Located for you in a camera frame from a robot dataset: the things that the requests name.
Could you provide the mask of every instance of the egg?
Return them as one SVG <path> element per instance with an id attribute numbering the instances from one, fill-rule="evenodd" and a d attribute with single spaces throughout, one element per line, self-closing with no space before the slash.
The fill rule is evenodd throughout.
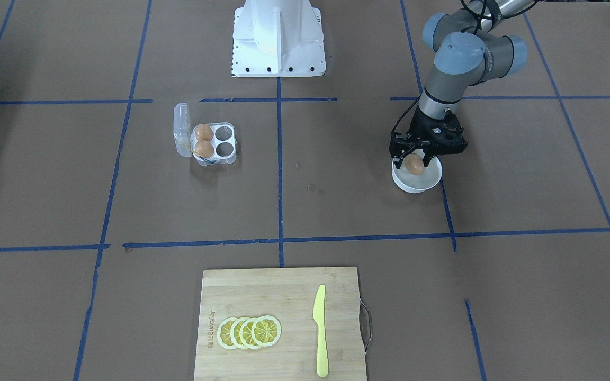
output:
<path id="1" fill-rule="evenodd" d="M 425 164 L 423 164 L 423 159 L 414 153 L 405 157 L 404 165 L 410 174 L 419 175 L 425 172 Z"/>
<path id="2" fill-rule="evenodd" d="M 198 153 L 201 157 L 208 159 L 213 156 L 213 146 L 206 140 L 199 140 L 194 145 L 194 152 Z"/>
<path id="3" fill-rule="evenodd" d="M 213 139 L 213 131 L 208 124 L 200 124 L 194 129 L 194 137 L 197 140 L 206 140 L 210 142 Z"/>

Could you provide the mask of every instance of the yellow knife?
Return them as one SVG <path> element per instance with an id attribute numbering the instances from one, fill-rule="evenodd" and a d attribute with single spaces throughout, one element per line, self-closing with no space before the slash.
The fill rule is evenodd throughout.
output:
<path id="1" fill-rule="evenodd" d="M 329 354 L 326 351 L 326 329 L 324 326 L 324 295 L 326 286 L 319 285 L 317 296 L 315 297 L 315 308 L 312 310 L 312 318 L 319 327 L 317 338 L 317 374 L 319 377 L 326 377 L 329 374 Z"/>

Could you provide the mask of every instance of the egg carton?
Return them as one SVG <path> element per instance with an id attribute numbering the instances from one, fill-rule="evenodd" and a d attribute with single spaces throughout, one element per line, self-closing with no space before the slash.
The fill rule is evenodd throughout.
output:
<path id="1" fill-rule="evenodd" d="M 197 164 L 202 167 L 235 162 L 237 160 L 235 126 L 228 122 L 207 124 L 213 132 L 213 138 L 209 142 L 213 147 L 213 155 L 203 158 L 192 152 L 194 145 L 198 142 L 194 132 L 199 125 L 192 128 L 189 105 L 187 103 L 178 104 L 174 108 L 174 141 L 177 152 L 183 157 L 194 157 Z"/>

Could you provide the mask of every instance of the wooden cutting board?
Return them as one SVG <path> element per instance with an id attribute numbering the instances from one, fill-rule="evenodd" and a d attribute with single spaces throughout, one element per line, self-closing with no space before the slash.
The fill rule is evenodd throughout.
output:
<path id="1" fill-rule="evenodd" d="M 317 381 L 317 324 L 312 307 L 326 285 L 325 320 L 329 375 L 325 379 L 366 381 L 359 331 L 356 267 L 206 270 L 201 286 L 195 381 Z M 226 318 L 270 314 L 281 337 L 257 350 L 223 349 L 218 326 Z"/>

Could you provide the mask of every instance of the yellow fruit slice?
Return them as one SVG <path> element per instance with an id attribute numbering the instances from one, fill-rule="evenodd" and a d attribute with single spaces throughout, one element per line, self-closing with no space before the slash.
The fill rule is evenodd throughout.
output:
<path id="1" fill-rule="evenodd" d="M 261 347 L 276 344 L 281 337 L 281 324 L 274 316 L 261 316 L 254 322 L 251 337 Z"/>
<path id="2" fill-rule="evenodd" d="M 251 330 L 254 327 L 254 323 L 256 323 L 256 319 L 248 319 L 241 324 L 241 328 L 239 328 L 239 339 L 241 340 L 241 344 L 244 344 L 244 347 L 248 349 L 258 349 L 261 346 L 256 344 L 254 338 L 251 336 Z"/>
<path id="3" fill-rule="evenodd" d="M 232 323 L 235 322 L 237 318 L 229 317 L 220 323 L 218 326 L 218 332 L 216 336 L 218 337 L 218 344 L 225 349 L 237 349 L 237 346 L 232 344 Z"/>
<path id="4" fill-rule="evenodd" d="M 232 335 L 230 336 L 230 340 L 232 340 L 232 344 L 235 345 L 235 347 L 239 348 L 239 349 L 247 349 L 246 345 L 242 344 L 241 342 L 241 325 L 244 324 L 245 321 L 247 321 L 249 318 L 245 317 L 240 317 L 239 319 L 235 320 L 234 323 L 232 323 L 232 327 L 230 327 L 230 331 L 232 332 Z"/>

